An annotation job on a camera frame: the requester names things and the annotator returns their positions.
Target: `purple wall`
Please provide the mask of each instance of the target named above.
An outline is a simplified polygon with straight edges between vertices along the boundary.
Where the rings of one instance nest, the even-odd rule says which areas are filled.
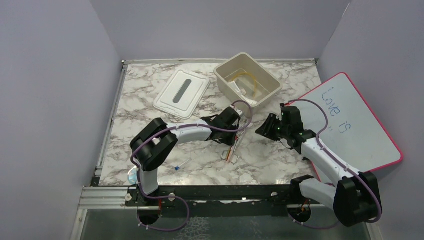
[[[125,60],[318,58],[350,0],[91,0]]]
[[[376,172],[385,240],[424,235],[423,56],[423,0],[353,0],[318,62],[322,80],[351,77],[404,153]]]
[[[88,0],[0,2],[0,239],[68,239],[121,59]]]

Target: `marble countertop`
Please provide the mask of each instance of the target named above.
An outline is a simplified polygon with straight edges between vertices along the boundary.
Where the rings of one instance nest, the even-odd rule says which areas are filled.
[[[238,146],[236,163],[221,159],[224,144],[213,141],[189,142],[176,146],[158,169],[160,185],[270,185],[288,184],[303,175],[315,176],[312,164],[273,142],[255,134],[269,113],[279,113],[280,103],[297,99],[321,81],[314,63],[261,63],[282,83],[282,90],[271,103],[253,116],[252,123]],[[110,139],[104,157],[100,186],[127,186],[131,140],[155,118],[166,123],[188,123],[219,114],[231,102],[220,92],[214,68],[218,63],[130,64],[122,87]],[[211,83],[188,120],[161,112],[153,101],[177,68],[207,76]],[[175,167],[191,159],[178,171]]]

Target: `yellow rubber band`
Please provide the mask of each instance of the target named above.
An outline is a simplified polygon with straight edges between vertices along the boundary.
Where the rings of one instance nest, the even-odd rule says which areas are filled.
[[[236,78],[240,77],[241,75],[248,75],[248,76],[250,76],[253,79],[253,81],[254,81],[254,87],[253,87],[253,95],[252,95],[252,97],[254,97],[255,94],[256,94],[257,81],[256,81],[255,76],[253,76],[251,73],[249,73],[249,72],[239,72],[239,73],[237,73],[236,75],[234,75],[231,78],[231,80],[229,81],[229,83],[231,83],[232,81],[234,81]]]

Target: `white plastic lid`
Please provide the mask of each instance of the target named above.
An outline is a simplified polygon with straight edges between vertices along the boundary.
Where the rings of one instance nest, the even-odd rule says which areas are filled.
[[[189,119],[210,83],[206,76],[178,69],[154,99],[153,106],[184,120]]]

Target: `white plastic container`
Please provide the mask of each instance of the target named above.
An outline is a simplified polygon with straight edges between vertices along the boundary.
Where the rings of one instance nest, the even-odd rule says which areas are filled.
[[[189,119],[210,82],[207,76],[177,69],[154,99],[153,106],[181,119]]]
[[[253,113],[267,105],[271,97],[281,90],[281,83],[262,65],[245,52],[241,52],[214,69],[219,90],[230,100],[248,99]],[[249,108],[238,104],[237,108],[249,116]]]

